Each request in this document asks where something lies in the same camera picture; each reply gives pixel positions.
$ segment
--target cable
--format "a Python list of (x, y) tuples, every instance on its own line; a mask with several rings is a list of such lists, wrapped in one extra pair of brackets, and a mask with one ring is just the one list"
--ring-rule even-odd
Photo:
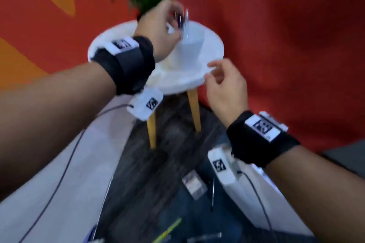
[(245, 176), (246, 176), (246, 178), (247, 178), (247, 180), (250, 182), (250, 184), (251, 184), (251, 186), (252, 186), (252, 189), (253, 189), (253, 191), (255, 192), (255, 194), (256, 194), (256, 196), (257, 196), (258, 201), (260, 202), (260, 205), (261, 205), (262, 211), (263, 211), (263, 213), (264, 213), (264, 215), (265, 215), (265, 218), (266, 218), (267, 224), (269, 225), (269, 229), (270, 229), (271, 235), (272, 235), (272, 237), (274, 238), (274, 241), (277, 243), (276, 235), (275, 235), (275, 233), (274, 233), (273, 227), (271, 226), (271, 222), (270, 222), (269, 216), (268, 216), (268, 215), (267, 215), (267, 213), (266, 213), (266, 209), (265, 209), (265, 207), (263, 206), (263, 203), (262, 203), (262, 201), (261, 201), (261, 198), (260, 198), (260, 196), (258, 195), (257, 190), (256, 190), (255, 186), (253, 185), (253, 182), (251, 181), (251, 179), (249, 178), (249, 176), (248, 176), (245, 172), (237, 171), (237, 174), (243, 174), (243, 175), (245, 175)]
[[(113, 111), (113, 110), (116, 110), (116, 109), (119, 109), (119, 108), (124, 108), (124, 107), (131, 107), (131, 108), (133, 108), (133, 105), (130, 105), (130, 104), (122, 104), (122, 105), (119, 105), (119, 106), (112, 107), (112, 108), (107, 109), (107, 110), (105, 110), (104, 112), (102, 112), (102, 113), (98, 114), (98, 115), (95, 117), (95, 119), (94, 119), (94, 120), (96, 120), (96, 119), (97, 119), (97, 118), (99, 118), (100, 116), (102, 116), (102, 115), (104, 115), (104, 114), (106, 114), (106, 113), (108, 113), (108, 112), (110, 112), (110, 111)], [(75, 151), (76, 151), (77, 146), (78, 146), (78, 145), (79, 145), (79, 143), (80, 143), (80, 140), (83, 138), (83, 135), (84, 135), (84, 133), (85, 133), (86, 129), (85, 129), (85, 130), (83, 130), (83, 131), (81, 132), (81, 135), (80, 135), (79, 139), (77, 140), (77, 142), (76, 142), (76, 144), (75, 144), (75, 147), (74, 147), (74, 148), (73, 148), (73, 150), (72, 150), (71, 156), (70, 156), (70, 158), (69, 158), (69, 160), (68, 160), (68, 162), (67, 162), (67, 164), (66, 164), (65, 170), (63, 171), (62, 176), (61, 176), (60, 180), (58, 181), (58, 184), (57, 184), (57, 186), (56, 186), (55, 190), (53, 191), (53, 193), (52, 193), (51, 197), (49, 198), (49, 200), (48, 200), (47, 204), (44, 206), (44, 208), (43, 208), (43, 210), (41, 211), (41, 213), (38, 215), (38, 217), (36, 218), (36, 220), (33, 222), (33, 224), (30, 226), (30, 228), (27, 230), (27, 232), (23, 235), (23, 237), (21, 238), (21, 240), (20, 240), (18, 243), (22, 243), (22, 242), (24, 241), (24, 239), (28, 236), (28, 234), (29, 234), (29, 233), (33, 230), (33, 228), (34, 228), (34, 227), (35, 227), (35, 225), (38, 223), (39, 219), (42, 217), (42, 215), (44, 214), (44, 212), (45, 212), (45, 211), (46, 211), (46, 209), (48, 208), (49, 204), (51, 203), (51, 201), (52, 201), (52, 199), (53, 199), (54, 195), (57, 193), (57, 191), (58, 191), (58, 189), (59, 189), (59, 187), (60, 187), (60, 185), (61, 185), (61, 183), (62, 183), (62, 181), (63, 181), (63, 178), (64, 178), (64, 177), (65, 177), (65, 175), (66, 175), (67, 169), (68, 169), (68, 167), (70, 166), (71, 159), (72, 159), (72, 157), (73, 157), (73, 155), (74, 155), (74, 153), (75, 153)]]

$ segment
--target wrist strap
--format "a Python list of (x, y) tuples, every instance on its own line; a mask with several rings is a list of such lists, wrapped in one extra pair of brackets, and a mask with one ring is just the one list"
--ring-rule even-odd
[(116, 94), (140, 92), (155, 68), (153, 45), (142, 36), (106, 43), (92, 61), (99, 63), (116, 85)]
[(271, 121), (243, 112), (227, 129), (232, 153), (245, 163), (265, 167), (268, 163), (300, 142)]

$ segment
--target painted wall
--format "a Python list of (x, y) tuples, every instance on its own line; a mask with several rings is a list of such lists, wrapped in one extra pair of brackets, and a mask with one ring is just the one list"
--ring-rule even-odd
[[(276, 116), (314, 151), (364, 136), (364, 0), (181, 1), (221, 36), (254, 112)], [(0, 2), (0, 88), (84, 62), (95, 36), (134, 18), (127, 0)]]

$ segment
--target forearm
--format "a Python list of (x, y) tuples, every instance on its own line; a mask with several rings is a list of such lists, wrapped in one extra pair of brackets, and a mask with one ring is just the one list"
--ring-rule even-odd
[(265, 172), (318, 239), (363, 241), (363, 179), (302, 146), (274, 159)]
[(51, 162), (114, 97), (115, 84), (88, 63), (0, 96), (0, 200)]

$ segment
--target white cup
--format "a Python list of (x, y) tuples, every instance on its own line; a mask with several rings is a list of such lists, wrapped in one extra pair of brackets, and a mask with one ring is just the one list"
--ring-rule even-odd
[(173, 70), (196, 70), (200, 67), (198, 57), (204, 42), (204, 30), (194, 22), (185, 28), (184, 38), (172, 50), (169, 61)]

